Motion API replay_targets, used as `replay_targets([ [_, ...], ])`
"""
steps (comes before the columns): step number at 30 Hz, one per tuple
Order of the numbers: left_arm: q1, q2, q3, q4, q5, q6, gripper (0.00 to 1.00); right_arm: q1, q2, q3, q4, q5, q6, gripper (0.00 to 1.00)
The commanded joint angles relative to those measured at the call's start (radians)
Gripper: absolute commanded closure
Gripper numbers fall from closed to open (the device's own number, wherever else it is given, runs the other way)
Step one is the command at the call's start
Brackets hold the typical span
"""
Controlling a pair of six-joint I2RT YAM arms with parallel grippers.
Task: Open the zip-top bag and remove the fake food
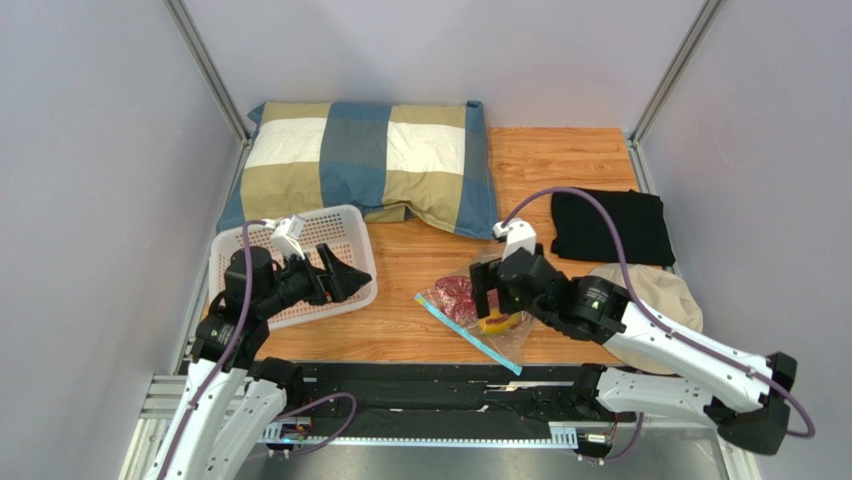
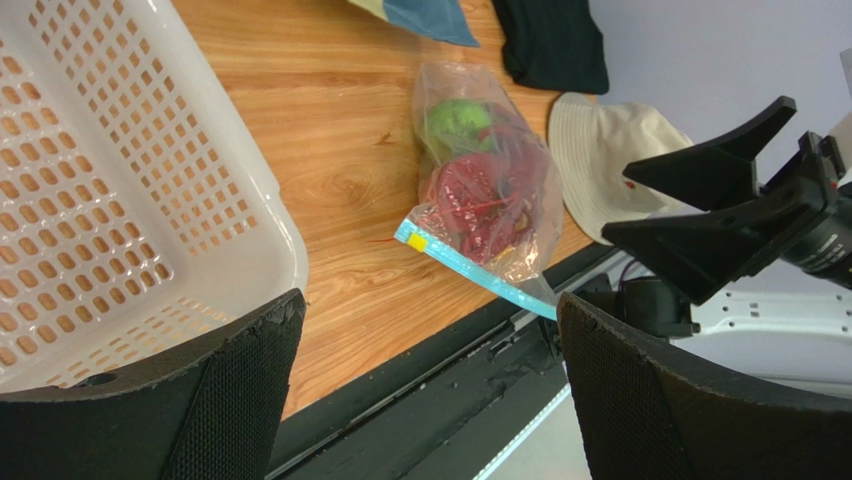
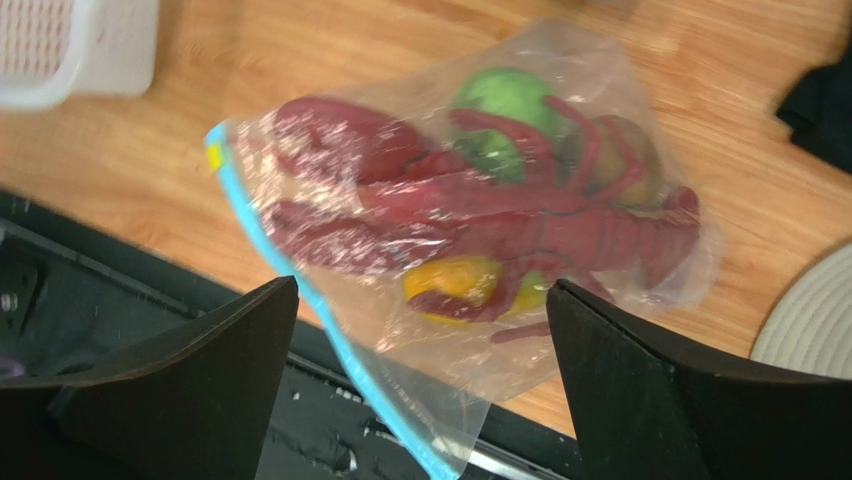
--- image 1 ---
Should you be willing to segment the clear zip top bag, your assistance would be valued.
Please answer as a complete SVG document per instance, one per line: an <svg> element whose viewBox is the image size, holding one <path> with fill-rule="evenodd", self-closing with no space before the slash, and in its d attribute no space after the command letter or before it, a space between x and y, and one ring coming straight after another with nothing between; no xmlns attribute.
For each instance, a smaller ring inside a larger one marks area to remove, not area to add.
<svg viewBox="0 0 852 480"><path fill-rule="evenodd" d="M435 280L415 296L415 301L433 317L465 339L477 350L512 373L524 366L522 347L534 318L526 312L504 314L495 290L487 294L489 315L477 316L472 299L469 267L461 267Z"/></svg>

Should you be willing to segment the red toy lobster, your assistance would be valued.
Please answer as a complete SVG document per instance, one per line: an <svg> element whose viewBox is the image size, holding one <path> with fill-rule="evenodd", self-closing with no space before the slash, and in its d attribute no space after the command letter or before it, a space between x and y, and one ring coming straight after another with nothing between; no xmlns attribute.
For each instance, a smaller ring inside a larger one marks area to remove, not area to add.
<svg viewBox="0 0 852 480"><path fill-rule="evenodd" d="M469 277L445 276L438 279L433 288L440 303L439 309L448 319L463 327L471 327L479 320L471 298Z"/></svg>

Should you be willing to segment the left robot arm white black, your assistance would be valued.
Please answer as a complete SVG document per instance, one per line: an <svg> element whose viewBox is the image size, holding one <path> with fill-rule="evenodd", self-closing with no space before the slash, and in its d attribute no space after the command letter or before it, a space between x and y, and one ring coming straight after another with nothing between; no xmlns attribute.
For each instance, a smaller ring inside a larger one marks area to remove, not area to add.
<svg viewBox="0 0 852 480"><path fill-rule="evenodd" d="M190 363L171 426L146 473L149 479L232 479L260 435L305 397L301 366L255 360L269 320L298 303L342 303L372 277L325 244L283 262L259 246L232 255L225 287L196 330Z"/></svg>

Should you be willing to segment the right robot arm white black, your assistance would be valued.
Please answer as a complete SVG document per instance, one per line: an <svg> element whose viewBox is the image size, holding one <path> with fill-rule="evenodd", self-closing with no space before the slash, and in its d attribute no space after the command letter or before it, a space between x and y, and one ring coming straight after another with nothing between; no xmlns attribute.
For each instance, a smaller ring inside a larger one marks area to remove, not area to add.
<svg viewBox="0 0 852 480"><path fill-rule="evenodd" d="M477 262L469 274L480 317L489 314L489 294L496 292L503 313L528 313L573 340L617 347L670 372L640 378L588 364L574 387L576 396L613 413L693 420L760 455L777 454L787 437L795 358L783 352L761 356L719 343L609 280L567 278L543 256L524 249L504 260Z"/></svg>

